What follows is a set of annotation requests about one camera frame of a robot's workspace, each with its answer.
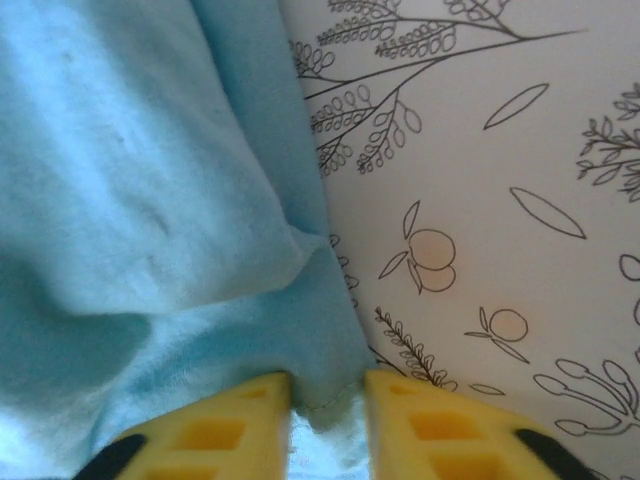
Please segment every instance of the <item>blue fleece blanket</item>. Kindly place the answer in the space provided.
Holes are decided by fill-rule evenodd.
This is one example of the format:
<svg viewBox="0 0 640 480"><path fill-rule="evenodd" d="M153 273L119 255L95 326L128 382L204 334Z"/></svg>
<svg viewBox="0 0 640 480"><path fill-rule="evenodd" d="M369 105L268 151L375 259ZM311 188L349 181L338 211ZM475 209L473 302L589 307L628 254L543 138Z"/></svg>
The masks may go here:
<svg viewBox="0 0 640 480"><path fill-rule="evenodd" d="M361 468L327 225L275 0L0 2L0 478L274 370Z"/></svg>

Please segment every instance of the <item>orange fruit drawing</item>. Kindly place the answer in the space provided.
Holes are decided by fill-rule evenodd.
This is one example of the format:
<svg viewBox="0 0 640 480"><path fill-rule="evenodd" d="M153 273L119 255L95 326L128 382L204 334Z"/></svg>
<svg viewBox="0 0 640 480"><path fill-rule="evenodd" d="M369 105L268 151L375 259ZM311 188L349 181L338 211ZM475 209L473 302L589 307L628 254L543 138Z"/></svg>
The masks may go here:
<svg viewBox="0 0 640 480"><path fill-rule="evenodd" d="M409 237L413 261L427 270L443 270L456 257L456 247L448 235L438 230L418 230Z"/></svg>
<svg viewBox="0 0 640 480"><path fill-rule="evenodd" d="M505 342L517 342L529 333L525 318L515 310L497 310L489 320L489 331Z"/></svg>
<svg viewBox="0 0 640 480"><path fill-rule="evenodd" d="M430 292L444 292L456 281L456 271L451 266L440 270L429 270L416 266L416 271L420 276L422 288Z"/></svg>

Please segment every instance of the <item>yellow plastic object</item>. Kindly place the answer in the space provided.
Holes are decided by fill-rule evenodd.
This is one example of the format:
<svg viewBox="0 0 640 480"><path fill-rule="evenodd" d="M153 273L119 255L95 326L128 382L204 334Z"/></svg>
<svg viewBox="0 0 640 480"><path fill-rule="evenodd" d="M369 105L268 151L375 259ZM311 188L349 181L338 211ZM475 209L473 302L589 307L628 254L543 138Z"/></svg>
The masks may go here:
<svg viewBox="0 0 640 480"><path fill-rule="evenodd" d="M282 480L290 423L285 373L258 377L123 433L146 437L117 480Z"/></svg>
<svg viewBox="0 0 640 480"><path fill-rule="evenodd" d="M526 418L381 370L365 375L375 480L596 480ZM124 432L73 480L284 480L290 385L265 375Z"/></svg>
<svg viewBox="0 0 640 480"><path fill-rule="evenodd" d="M365 376L375 480L557 480L514 432L541 431L521 416L426 382Z"/></svg>

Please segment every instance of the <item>square hole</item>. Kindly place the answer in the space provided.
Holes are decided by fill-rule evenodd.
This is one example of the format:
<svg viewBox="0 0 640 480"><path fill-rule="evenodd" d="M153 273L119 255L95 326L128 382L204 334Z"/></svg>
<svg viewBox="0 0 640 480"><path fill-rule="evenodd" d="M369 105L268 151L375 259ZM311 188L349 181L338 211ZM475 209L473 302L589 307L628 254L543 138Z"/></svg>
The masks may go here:
<svg viewBox="0 0 640 480"><path fill-rule="evenodd" d="M439 480L512 480L502 460L497 455L477 454L433 454L429 456L431 466Z"/></svg>
<svg viewBox="0 0 640 480"><path fill-rule="evenodd" d="M455 412L421 412L409 416L413 433L420 440L482 438L473 420Z"/></svg>
<svg viewBox="0 0 640 480"><path fill-rule="evenodd" d="M206 418L189 425L174 445L176 450L235 450L247 424L244 420Z"/></svg>
<svg viewBox="0 0 640 480"><path fill-rule="evenodd" d="M402 385L391 385L389 391L395 395L417 395L418 392Z"/></svg>
<svg viewBox="0 0 640 480"><path fill-rule="evenodd" d="M249 390L248 392L240 394L240 398L262 398L266 396L266 388L256 388L255 390Z"/></svg>
<svg viewBox="0 0 640 480"><path fill-rule="evenodd" d="M145 480L214 480L217 476L214 467L166 467L149 471Z"/></svg>

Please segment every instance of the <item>botanical print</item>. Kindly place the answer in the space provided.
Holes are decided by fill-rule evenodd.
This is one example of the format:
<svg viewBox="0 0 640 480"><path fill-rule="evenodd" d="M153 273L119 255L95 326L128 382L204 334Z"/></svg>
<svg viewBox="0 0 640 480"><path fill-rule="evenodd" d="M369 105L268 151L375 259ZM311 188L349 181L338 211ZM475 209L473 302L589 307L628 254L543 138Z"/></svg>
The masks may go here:
<svg viewBox="0 0 640 480"><path fill-rule="evenodd" d="M638 257L625 253L620 255L618 264L624 278L630 282L640 282L640 259ZM640 298L638 298L633 307L633 318L640 325Z"/></svg>
<svg viewBox="0 0 640 480"><path fill-rule="evenodd" d="M548 83L541 83L540 85L534 85L520 92L489 117L487 123L484 124L483 130L488 130L500 125L526 110L547 91L547 88L549 88Z"/></svg>
<svg viewBox="0 0 640 480"><path fill-rule="evenodd" d="M404 264L418 289L422 292L443 292L456 281L453 261L456 246L453 239L444 232L423 228L416 230L415 223L420 209L420 201L415 202L404 216L402 232L406 248L396 253L387 262L378 279L383 279Z"/></svg>
<svg viewBox="0 0 640 480"><path fill-rule="evenodd" d="M357 288L360 285L360 280L345 272L345 268L349 265L349 257L346 255L340 255L336 249L337 245L340 243L340 237L332 233L329 236L329 242L331 243L331 248L333 248L334 252L336 252L336 255L338 256L338 262L340 262L340 267L342 267L344 283L347 285L347 289L351 291L354 288ZM351 297L351 303L353 308L358 306L358 301L353 297Z"/></svg>
<svg viewBox="0 0 640 480"><path fill-rule="evenodd" d="M506 395L502 390L491 385L485 385L483 383L470 383L469 388L475 392L482 393L484 395L492 395L502 397Z"/></svg>
<svg viewBox="0 0 640 480"><path fill-rule="evenodd" d="M338 18L317 35L318 47L291 44L298 77L309 92L306 99L321 105L310 123L322 174L330 175L347 163L355 163L362 174L370 173L394 159L408 135L423 129L418 112L402 98L403 88L432 67L490 49L576 33L518 32L503 20L509 3L444 0L445 13L432 18L410 15L401 0L328 0L330 12ZM372 43L370 63L379 68L347 77L331 68L337 53L328 47L367 42ZM520 113L547 88L548 84L534 85L516 95L484 129Z"/></svg>
<svg viewBox="0 0 640 480"><path fill-rule="evenodd" d="M549 200L529 192L524 188L511 187L509 189L520 206L533 218L546 227L570 237L587 239L587 236L573 218L556 207Z"/></svg>
<svg viewBox="0 0 640 480"><path fill-rule="evenodd" d="M375 321L384 327L384 336L388 337L393 345L401 349L400 357L405 361L413 378L430 382L436 387L441 387L449 391L454 391L458 388L458 382L447 379L448 373L446 370L434 369L435 356L430 353L424 353L423 343L414 343L413 337L405 331L404 325L400 320L394 322L391 314L388 312L383 313L380 307L377 307L375 312ZM396 372L406 376L406 373L380 352L373 347L369 348L371 348L371 351L376 355L378 363L387 365Z"/></svg>
<svg viewBox="0 0 640 480"><path fill-rule="evenodd" d="M578 180L589 178L598 186L620 178L618 191L634 203L640 200L640 83L622 93L613 106L617 118L605 115L600 122L590 118L589 127L582 132L585 144L577 162Z"/></svg>
<svg viewBox="0 0 640 480"><path fill-rule="evenodd" d="M564 381L549 375L534 375L534 381L543 390L556 396L565 396L586 403L607 414L612 423L605 426L587 425L574 419L556 420L556 426L569 435L621 435L632 427L640 428L640 395L629 373L613 360L602 362L604 375L598 375L581 363L560 358L558 369L578 383L597 385L604 394L596 398L585 391L574 389Z"/></svg>
<svg viewBox="0 0 640 480"><path fill-rule="evenodd" d="M480 307L480 327L482 328L481 332L465 332L465 335L491 340L507 355L523 363L530 363L515 347L509 345L523 340L529 333L529 323L518 312L510 308L503 308L493 312L491 318L487 320L484 308Z"/></svg>

